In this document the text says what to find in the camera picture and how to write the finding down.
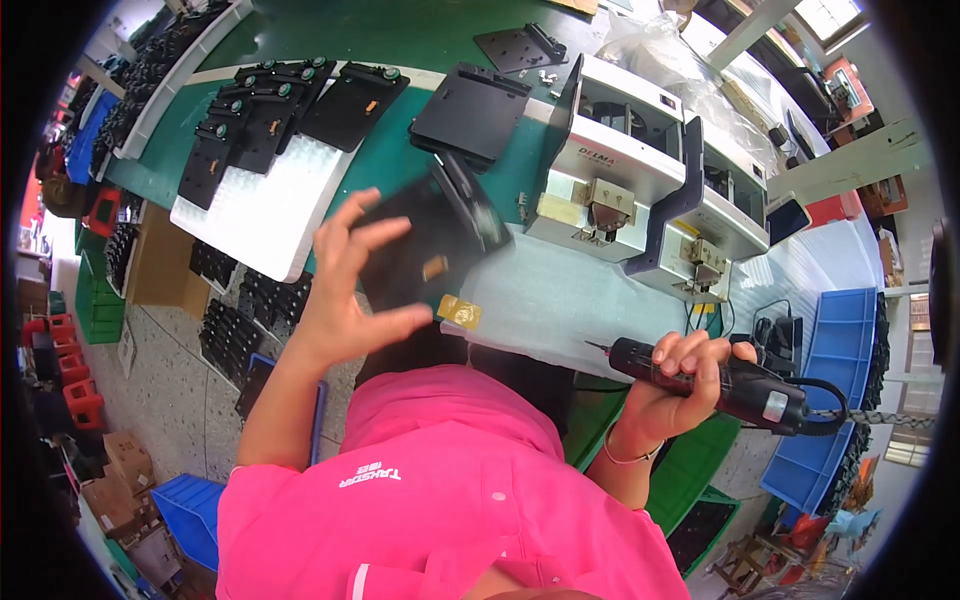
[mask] green workbench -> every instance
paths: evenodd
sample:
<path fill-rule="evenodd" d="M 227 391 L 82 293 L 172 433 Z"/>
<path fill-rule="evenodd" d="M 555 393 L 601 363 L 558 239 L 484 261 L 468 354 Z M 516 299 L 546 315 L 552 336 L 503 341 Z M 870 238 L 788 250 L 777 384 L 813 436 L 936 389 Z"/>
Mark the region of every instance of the green workbench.
<path fill-rule="evenodd" d="M 537 69 L 523 81 L 533 98 L 551 102 L 581 52 L 593 54 L 609 28 L 606 11 L 593 18 L 541 0 L 445 0 L 313 3 L 265 0 L 210 53 L 198 72 L 266 59 L 299 60 L 326 56 L 336 60 L 385 62 L 445 72 L 460 60 L 492 67 L 473 36 L 522 27 L 537 21 L 567 45 L 570 62 L 545 67 L 557 73 L 548 87 Z M 180 174 L 193 144 L 193 131 L 209 101 L 227 81 L 186 85 L 160 119 L 139 160 L 114 159 L 106 178 L 164 208 L 173 206 Z M 426 104 L 430 91 L 408 87 L 364 140 L 331 203 L 334 210 L 349 191 L 376 186 L 383 194 L 425 172 L 429 155 L 410 145 L 407 126 Z M 533 192 L 545 124 L 523 117 L 504 156 L 480 177 L 502 213 L 519 223 L 516 198 Z M 313 258 L 307 270 L 313 271 Z"/>

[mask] white foam sheet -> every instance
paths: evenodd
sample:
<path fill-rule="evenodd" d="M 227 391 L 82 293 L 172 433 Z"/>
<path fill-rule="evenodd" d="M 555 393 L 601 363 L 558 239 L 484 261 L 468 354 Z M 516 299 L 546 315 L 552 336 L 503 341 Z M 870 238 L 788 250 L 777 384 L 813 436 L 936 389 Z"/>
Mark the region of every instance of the white foam sheet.
<path fill-rule="evenodd" d="M 857 221 L 834 221 L 807 229 L 793 239 L 810 252 L 836 289 L 883 288 L 880 248 L 866 215 Z"/>
<path fill-rule="evenodd" d="M 669 331 L 684 330 L 680 300 L 626 278 L 617 265 L 512 231 L 513 246 L 474 268 L 461 289 L 460 298 L 483 310 L 477 328 L 444 321 L 443 333 L 629 382 L 584 340 L 609 344 L 625 336 L 653 343 Z M 731 302 L 722 308 L 725 332 L 733 324 L 733 332 L 749 333 L 755 310 L 787 298 L 793 316 L 804 319 L 803 364 L 820 294 L 855 287 L 835 285 L 818 260 L 794 238 L 733 265 Z M 780 303 L 758 316 L 775 319 L 786 312 Z"/>
<path fill-rule="evenodd" d="M 512 231 L 514 244 L 474 268 L 461 289 L 461 299 L 483 310 L 476 330 L 444 321 L 443 333 L 630 382 L 584 340 L 652 343 L 683 331 L 680 300 L 626 278 L 615 264 Z"/>
<path fill-rule="evenodd" d="M 248 267 L 292 283 L 354 155 L 296 134 L 267 175 L 229 167 L 209 210 L 177 196 L 170 221 Z"/>

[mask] woman's right hand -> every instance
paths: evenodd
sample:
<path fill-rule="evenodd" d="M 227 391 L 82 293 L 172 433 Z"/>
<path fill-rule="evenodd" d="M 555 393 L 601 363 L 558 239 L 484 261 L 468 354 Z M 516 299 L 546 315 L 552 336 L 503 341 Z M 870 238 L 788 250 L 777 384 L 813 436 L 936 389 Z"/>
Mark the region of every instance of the woman's right hand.
<path fill-rule="evenodd" d="M 375 315 L 363 312 L 354 296 L 357 277 L 370 252 L 410 230 L 406 217 L 350 227 L 364 207 L 380 198 L 376 188 L 353 192 L 317 229 L 313 252 L 317 273 L 300 323 L 284 349 L 301 368 L 322 375 L 331 365 L 365 356 L 405 340 L 433 320 L 426 304 L 411 304 Z"/>

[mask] red plastic stool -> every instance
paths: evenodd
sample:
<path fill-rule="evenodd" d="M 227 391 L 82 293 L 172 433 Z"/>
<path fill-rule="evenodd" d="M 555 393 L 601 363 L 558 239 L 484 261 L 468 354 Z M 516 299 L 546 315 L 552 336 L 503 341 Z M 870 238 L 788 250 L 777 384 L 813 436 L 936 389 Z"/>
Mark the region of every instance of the red plastic stool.
<path fill-rule="evenodd" d="M 48 327 L 50 328 L 50 337 L 54 340 L 77 337 L 77 333 L 73 325 L 73 316 L 69 313 L 48 317 L 47 323 Z"/>
<path fill-rule="evenodd" d="M 103 186 L 90 214 L 83 217 L 83 222 L 91 231 L 106 238 L 113 231 L 113 224 L 117 218 L 117 208 L 120 207 L 120 190 Z"/>
<path fill-rule="evenodd" d="M 72 385 L 90 378 L 90 367 L 84 364 L 80 354 L 67 354 L 60 358 L 60 383 Z"/>
<path fill-rule="evenodd" d="M 75 338 L 64 338 L 62 340 L 54 340 L 54 351 L 57 353 L 57 356 L 66 356 L 67 354 L 80 354 L 80 344 Z"/>
<path fill-rule="evenodd" d="M 63 386 L 63 397 L 73 415 L 73 422 L 77 429 L 106 429 L 100 417 L 100 409 L 104 406 L 104 397 L 97 394 L 97 386 L 93 379 L 84 379 L 77 383 Z"/>

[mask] bracelet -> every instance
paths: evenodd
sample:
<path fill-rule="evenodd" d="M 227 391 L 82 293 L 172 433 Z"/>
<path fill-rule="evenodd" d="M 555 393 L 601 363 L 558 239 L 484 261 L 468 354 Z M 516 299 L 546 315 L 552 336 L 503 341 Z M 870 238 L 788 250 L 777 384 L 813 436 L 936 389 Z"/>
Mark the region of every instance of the bracelet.
<path fill-rule="evenodd" d="M 608 427 L 607 431 L 603 434 L 603 451 L 607 453 L 607 458 L 609 458 L 610 461 L 615 465 L 632 465 L 633 463 L 639 463 L 640 461 L 649 461 L 651 458 L 653 458 L 655 454 L 660 452 L 660 449 L 663 447 L 663 444 L 666 442 L 666 440 L 663 440 L 663 442 L 660 442 L 660 445 L 658 445 L 656 448 L 654 448 L 653 450 L 650 450 L 649 452 L 647 452 L 642 456 L 639 456 L 638 458 L 634 458 L 634 460 L 618 461 L 615 458 L 613 458 L 613 456 L 610 454 L 610 449 L 607 447 L 607 440 L 610 439 L 610 432 L 613 431 L 613 425 Z"/>

